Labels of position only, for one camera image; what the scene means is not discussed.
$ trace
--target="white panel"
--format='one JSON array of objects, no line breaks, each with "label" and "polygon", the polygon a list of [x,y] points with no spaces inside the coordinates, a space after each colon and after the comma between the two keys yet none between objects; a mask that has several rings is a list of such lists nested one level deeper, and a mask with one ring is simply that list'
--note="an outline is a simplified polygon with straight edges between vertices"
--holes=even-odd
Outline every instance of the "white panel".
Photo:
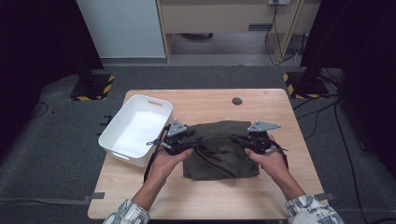
[{"label": "white panel", "polygon": [[101,58],[164,58],[155,0],[78,0]]}]

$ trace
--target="olive green bag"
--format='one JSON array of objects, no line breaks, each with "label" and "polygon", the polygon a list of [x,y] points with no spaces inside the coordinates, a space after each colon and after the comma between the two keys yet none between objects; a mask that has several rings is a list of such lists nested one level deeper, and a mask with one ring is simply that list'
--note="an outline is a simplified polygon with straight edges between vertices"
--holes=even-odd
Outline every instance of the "olive green bag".
[{"label": "olive green bag", "polygon": [[190,126],[193,141],[202,137],[191,155],[183,161],[183,175],[195,180],[236,179],[260,173],[257,162],[230,138],[232,133],[248,135],[249,121],[224,120]]}]

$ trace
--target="white plastic basket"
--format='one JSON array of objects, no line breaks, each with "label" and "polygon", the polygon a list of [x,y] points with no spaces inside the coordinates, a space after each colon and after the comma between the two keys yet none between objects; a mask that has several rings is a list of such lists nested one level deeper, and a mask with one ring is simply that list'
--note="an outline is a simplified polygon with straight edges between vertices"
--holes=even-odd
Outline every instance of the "white plastic basket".
[{"label": "white plastic basket", "polygon": [[99,145],[112,157],[145,167],[155,148],[148,146],[172,120],[173,106],[145,95],[131,97],[99,137]]}]

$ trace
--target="wooden table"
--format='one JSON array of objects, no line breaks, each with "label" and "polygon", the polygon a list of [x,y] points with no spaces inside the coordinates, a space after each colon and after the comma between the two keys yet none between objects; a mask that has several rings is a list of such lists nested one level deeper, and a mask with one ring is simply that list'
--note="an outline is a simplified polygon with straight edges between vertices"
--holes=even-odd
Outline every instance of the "wooden table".
[{"label": "wooden table", "polygon": [[[170,102],[173,117],[187,125],[220,120],[262,120],[279,123],[269,131],[289,150],[290,172],[307,193],[322,193],[318,174],[306,148],[288,95],[280,89],[234,90],[144,90],[128,91],[125,101],[143,94]],[[232,99],[242,99],[234,105]],[[104,199],[93,199],[90,218],[106,218],[143,184],[145,168],[106,156],[95,192]],[[246,179],[194,181],[183,177],[179,164],[150,209],[152,219],[284,219],[285,198],[273,180],[261,170]]]}]

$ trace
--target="patterned sleeve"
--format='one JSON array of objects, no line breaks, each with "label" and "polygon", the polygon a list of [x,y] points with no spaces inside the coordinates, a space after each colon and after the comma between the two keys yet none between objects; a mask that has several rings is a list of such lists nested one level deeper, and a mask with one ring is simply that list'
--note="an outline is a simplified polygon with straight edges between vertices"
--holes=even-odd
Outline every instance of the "patterned sleeve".
[{"label": "patterned sleeve", "polygon": [[323,205],[314,195],[307,194],[286,202],[290,224],[344,224],[343,219],[329,205]]},{"label": "patterned sleeve", "polygon": [[130,199],[125,200],[119,210],[112,213],[104,224],[147,224],[149,213]]}]

